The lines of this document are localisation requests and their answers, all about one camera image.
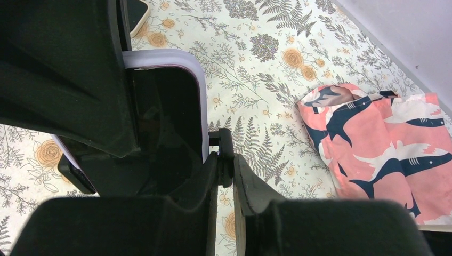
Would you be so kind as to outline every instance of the lavender wall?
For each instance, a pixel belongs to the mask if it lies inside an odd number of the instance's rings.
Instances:
[[[452,2],[333,0],[424,91],[452,109]]]

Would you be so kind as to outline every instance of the shark pattern fabric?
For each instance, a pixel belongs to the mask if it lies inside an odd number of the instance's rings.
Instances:
[[[298,106],[339,196],[396,201],[420,225],[452,222],[452,140],[435,93],[341,84],[314,89]]]

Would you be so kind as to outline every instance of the pink bag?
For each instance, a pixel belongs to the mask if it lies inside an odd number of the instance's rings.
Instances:
[[[367,95],[342,84],[298,105],[339,196],[390,199],[418,224],[452,223],[452,141],[435,93]]]

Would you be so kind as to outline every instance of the smartphone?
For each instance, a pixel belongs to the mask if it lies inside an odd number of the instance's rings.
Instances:
[[[127,0],[128,24],[130,37],[134,37],[141,26],[148,20],[151,6],[142,0]]]

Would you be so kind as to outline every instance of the tablecloth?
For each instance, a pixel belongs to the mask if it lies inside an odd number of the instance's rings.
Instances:
[[[297,110],[306,93],[338,83],[367,93],[422,92],[329,0],[147,2],[151,16],[132,39],[133,49],[195,55],[206,75],[209,130],[231,129],[236,152],[287,198],[335,197],[329,170],[310,145]],[[450,118],[445,120],[450,127]],[[42,201],[84,196],[59,173],[61,154],[48,134],[0,125],[3,252]],[[218,204],[216,254],[233,255],[231,188],[219,188]]]

